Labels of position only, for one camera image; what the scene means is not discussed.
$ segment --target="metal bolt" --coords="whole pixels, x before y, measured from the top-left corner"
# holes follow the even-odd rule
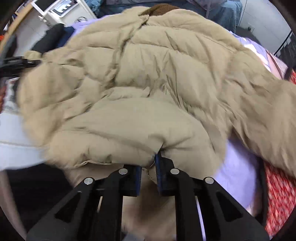
[[[84,183],[85,183],[86,185],[92,184],[92,183],[93,183],[93,179],[90,178],[90,177],[88,177],[88,178],[84,179]]]
[[[174,175],[177,175],[180,173],[179,169],[177,169],[177,168],[171,169],[170,172],[171,172],[171,174],[174,174]]]
[[[121,175],[125,175],[125,174],[127,174],[128,173],[128,170],[126,169],[126,168],[121,168],[121,169],[119,169],[119,174],[121,174]]]
[[[206,182],[207,184],[213,184],[213,183],[214,183],[214,179],[211,178],[211,177],[207,177],[207,178],[205,179],[205,182]]]

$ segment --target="white appliance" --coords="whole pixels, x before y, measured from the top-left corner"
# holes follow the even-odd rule
[[[49,25],[70,26],[97,18],[84,0],[33,0],[31,4],[40,13],[39,18]]]

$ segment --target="down jacket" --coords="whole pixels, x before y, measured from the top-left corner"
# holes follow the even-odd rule
[[[295,176],[296,86],[274,77],[216,23],[183,9],[141,16],[146,9],[91,24],[22,79],[24,125],[48,163],[75,168],[67,171],[74,182],[83,178],[79,170],[103,177],[136,164],[148,183],[155,181],[153,159],[161,150],[175,167],[204,178],[219,168],[235,133]],[[146,208],[155,212],[147,212],[141,204],[147,199],[129,200],[142,214],[138,232],[173,240],[173,201],[161,208],[151,202]],[[124,226],[133,229],[132,222],[123,217]]]

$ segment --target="wooden plank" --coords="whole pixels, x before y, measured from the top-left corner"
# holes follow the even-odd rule
[[[18,14],[17,18],[12,22],[12,24],[9,26],[7,32],[4,35],[4,39],[0,42],[0,54],[3,51],[3,48],[7,41],[9,40],[10,36],[15,33],[21,22],[26,18],[26,16],[32,11],[33,6],[31,3],[29,3],[27,6],[25,6]]]

